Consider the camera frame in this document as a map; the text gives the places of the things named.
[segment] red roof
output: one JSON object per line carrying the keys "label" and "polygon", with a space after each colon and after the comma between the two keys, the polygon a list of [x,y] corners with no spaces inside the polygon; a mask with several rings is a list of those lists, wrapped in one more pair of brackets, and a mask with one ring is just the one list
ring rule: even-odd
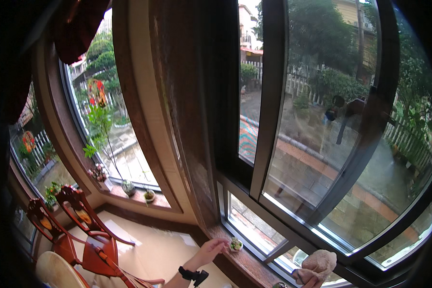
{"label": "red roof", "polygon": [[253,54],[259,54],[259,55],[263,55],[264,54],[264,50],[253,50],[253,49],[249,49],[249,48],[245,48],[245,47],[240,47],[240,50],[251,52]]}

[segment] towel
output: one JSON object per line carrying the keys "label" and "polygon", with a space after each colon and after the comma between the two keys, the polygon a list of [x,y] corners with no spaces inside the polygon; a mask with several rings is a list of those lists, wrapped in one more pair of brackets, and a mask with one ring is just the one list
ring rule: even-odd
{"label": "towel", "polygon": [[327,250],[317,250],[304,259],[301,269],[291,273],[296,284],[303,288],[319,288],[336,267],[336,253]]}

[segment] window handle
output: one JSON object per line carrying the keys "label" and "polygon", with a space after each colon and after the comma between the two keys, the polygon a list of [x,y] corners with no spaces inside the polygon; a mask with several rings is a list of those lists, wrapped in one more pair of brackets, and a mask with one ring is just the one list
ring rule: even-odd
{"label": "window handle", "polygon": [[365,107],[365,99],[354,99],[347,103],[346,113],[344,115],[344,120],[341,123],[341,128],[339,129],[338,138],[336,139],[336,144],[340,145],[342,141],[342,135],[344,135],[344,129],[346,128],[347,121],[352,115],[362,115],[363,107]]}

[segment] person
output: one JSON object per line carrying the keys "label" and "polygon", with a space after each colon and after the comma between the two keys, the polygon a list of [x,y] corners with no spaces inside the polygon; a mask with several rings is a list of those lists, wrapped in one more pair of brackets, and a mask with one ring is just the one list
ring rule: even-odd
{"label": "person", "polygon": [[[215,238],[205,242],[200,250],[187,261],[182,268],[190,272],[196,272],[203,265],[213,262],[218,254],[222,254],[229,247],[229,241],[222,238]],[[168,281],[163,288],[187,288],[190,285],[190,280],[186,280],[178,272]]]}

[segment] hand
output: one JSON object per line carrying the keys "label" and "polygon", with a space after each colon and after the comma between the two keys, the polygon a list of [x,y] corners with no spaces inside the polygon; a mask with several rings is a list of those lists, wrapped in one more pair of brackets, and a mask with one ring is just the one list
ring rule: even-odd
{"label": "hand", "polygon": [[310,280],[304,283],[302,278],[300,277],[299,269],[293,270],[291,276],[293,277],[294,280],[296,280],[296,284],[304,285],[302,286],[302,288],[320,288],[325,282],[325,280],[319,281],[317,276],[312,276]]}
{"label": "hand", "polygon": [[201,266],[213,262],[216,255],[221,254],[227,247],[229,247],[228,240],[222,238],[211,239],[205,242],[197,254],[186,262],[182,268],[195,272]]}

